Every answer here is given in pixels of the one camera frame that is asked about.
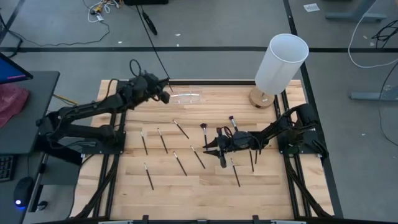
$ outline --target keyboard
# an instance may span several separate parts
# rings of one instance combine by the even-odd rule
[[[13,155],[0,156],[0,182],[12,180],[16,164],[16,157]]]

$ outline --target wooden table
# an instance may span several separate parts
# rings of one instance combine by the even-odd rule
[[[109,80],[101,82],[99,100],[105,96],[108,83]],[[149,215],[151,220],[250,220],[252,215],[259,215],[260,219],[293,219],[284,160],[276,139],[272,139],[258,157],[254,172],[248,151],[228,153],[225,169],[220,167],[217,157],[202,153],[204,138],[200,123],[208,124],[210,142],[216,136],[216,127],[229,126],[233,130],[228,119],[230,115],[234,116],[240,131],[260,131],[275,121],[273,106],[257,109],[250,104],[251,88],[251,85],[173,86],[174,91],[179,92],[201,91],[201,101],[165,105],[150,100],[134,111],[128,111],[126,149],[119,161],[111,219],[140,220],[143,215]],[[290,107],[305,102],[300,80],[292,80],[286,92]],[[109,119],[107,114],[96,116],[92,125],[109,124]],[[190,139],[182,134],[173,119]],[[162,130],[168,154],[157,128]],[[146,139],[148,156],[140,131]],[[197,150],[206,169],[202,168],[190,146]],[[178,154],[188,176],[183,174],[173,151]],[[72,216],[84,207],[96,190],[102,157],[94,156],[81,168]],[[241,187],[238,187],[229,158],[236,164]],[[333,214],[319,158],[314,154],[302,154],[301,162],[307,188],[325,211]],[[144,163],[151,174],[154,190],[150,187]],[[299,190],[296,193],[300,214],[304,215]]]

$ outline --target monitor screen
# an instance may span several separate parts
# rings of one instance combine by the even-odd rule
[[[0,84],[31,79],[32,75],[0,54]]]

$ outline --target lamp base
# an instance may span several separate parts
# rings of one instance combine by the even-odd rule
[[[257,87],[254,87],[249,94],[250,103],[256,108],[264,109],[273,104],[275,100],[274,95],[268,95],[263,93]]]

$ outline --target pink cloth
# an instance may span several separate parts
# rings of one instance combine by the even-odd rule
[[[29,91],[14,84],[0,85],[0,128],[23,109]]]

